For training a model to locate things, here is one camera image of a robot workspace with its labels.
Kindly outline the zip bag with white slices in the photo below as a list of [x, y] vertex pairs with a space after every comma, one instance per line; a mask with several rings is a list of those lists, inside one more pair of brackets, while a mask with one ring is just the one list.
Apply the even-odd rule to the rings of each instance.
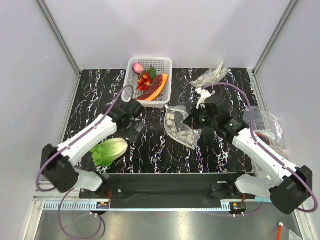
[[182, 105], [165, 105], [165, 109], [164, 129], [166, 133], [176, 142], [195, 150], [203, 131], [192, 129], [184, 124], [184, 120], [189, 116], [187, 108]]

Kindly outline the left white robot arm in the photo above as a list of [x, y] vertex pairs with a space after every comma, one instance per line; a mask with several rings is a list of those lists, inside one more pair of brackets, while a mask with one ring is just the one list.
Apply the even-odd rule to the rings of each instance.
[[144, 111], [143, 105], [135, 99], [121, 101], [111, 105], [71, 139], [57, 146], [47, 144], [42, 149], [39, 175], [44, 176], [60, 193], [84, 189], [97, 198], [103, 198], [108, 193], [105, 179], [93, 171], [77, 169], [76, 165], [85, 154], [109, 136], [124, 134], [125, 138], [130, 139], [129, 128]]

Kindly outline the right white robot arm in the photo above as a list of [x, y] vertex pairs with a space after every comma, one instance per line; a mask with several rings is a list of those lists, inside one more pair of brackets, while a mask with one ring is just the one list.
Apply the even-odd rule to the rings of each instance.
[[270, 200], [283, 214], [290, 215], [311, 197], [313, 172], [307, 166], [297, 167], [261, 140], [238, 117], [231, 117], [227, 103], [218, 96], [202, 97], [191, 107], [184, 123], [194, 130], [211, 128], [218, 136], [250, 157], [269, 176], [240, 175], [227, 185], [228, 195], [243, 194]]

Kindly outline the green lettuce head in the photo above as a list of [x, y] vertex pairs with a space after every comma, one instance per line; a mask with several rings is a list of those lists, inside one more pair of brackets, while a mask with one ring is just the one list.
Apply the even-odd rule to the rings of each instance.
[[128, 143], [122, 138], [111, 138], [96, 145], [90, 150], [91, 157], [97, 167], [110, 167], [128, 149]]

